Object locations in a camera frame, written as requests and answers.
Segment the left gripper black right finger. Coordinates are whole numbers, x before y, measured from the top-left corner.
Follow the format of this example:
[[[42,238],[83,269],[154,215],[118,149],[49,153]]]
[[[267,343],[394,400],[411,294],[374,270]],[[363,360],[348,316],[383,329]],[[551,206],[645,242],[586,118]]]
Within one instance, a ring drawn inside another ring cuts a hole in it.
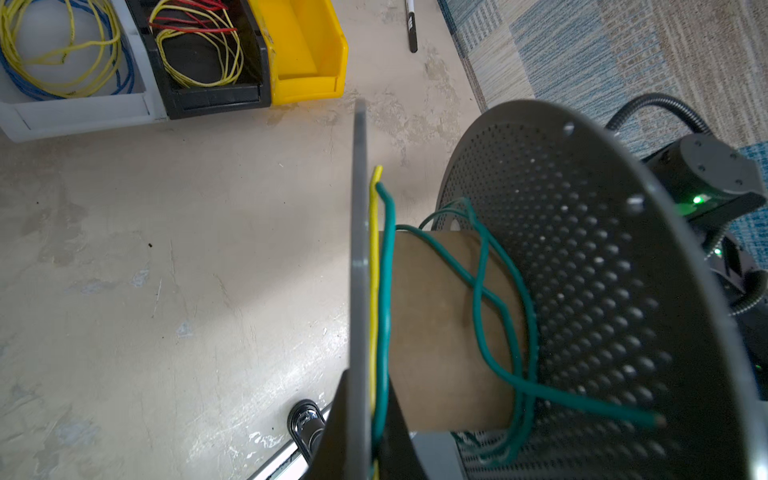
[[[379,478],[383,480],[426,480],[407,429],[393,384],[389,385],[386,423],[378,442]]]

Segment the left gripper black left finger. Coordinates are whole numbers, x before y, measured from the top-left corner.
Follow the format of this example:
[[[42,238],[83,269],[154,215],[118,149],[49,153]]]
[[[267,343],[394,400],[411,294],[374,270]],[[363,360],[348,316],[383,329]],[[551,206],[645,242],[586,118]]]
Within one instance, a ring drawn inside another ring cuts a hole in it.
[[[305,473],[308,480],[347,478],[348,371],[340,378],[319,447]]]

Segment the grey perforated cable spool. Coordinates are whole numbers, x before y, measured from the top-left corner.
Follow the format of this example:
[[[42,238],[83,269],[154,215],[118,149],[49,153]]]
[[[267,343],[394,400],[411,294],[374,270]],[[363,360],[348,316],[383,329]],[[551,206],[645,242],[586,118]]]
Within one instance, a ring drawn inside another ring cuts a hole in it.
[[[459,141],[441,214],[496,252],[523,304],[510,426],[476,469],[506,478],[763,479],[767,430],[735,321],[660,184],[567,108],[515,100]]]

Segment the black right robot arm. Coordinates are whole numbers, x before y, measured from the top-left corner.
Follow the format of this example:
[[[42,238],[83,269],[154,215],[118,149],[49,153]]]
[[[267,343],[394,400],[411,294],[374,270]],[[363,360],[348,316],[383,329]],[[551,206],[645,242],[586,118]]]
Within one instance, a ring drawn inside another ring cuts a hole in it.
[[[730,232],[731,224],[767,204],[758,164],[719,140],[682,100],[663,93],[637,96],[606,123],[618,133],[645,107],[661,108],[684,123],[687,135],[641,159],[674,200],[701,241],[704,261],[718,280],[741,334],[758,395],[767,400],[767,270]]]

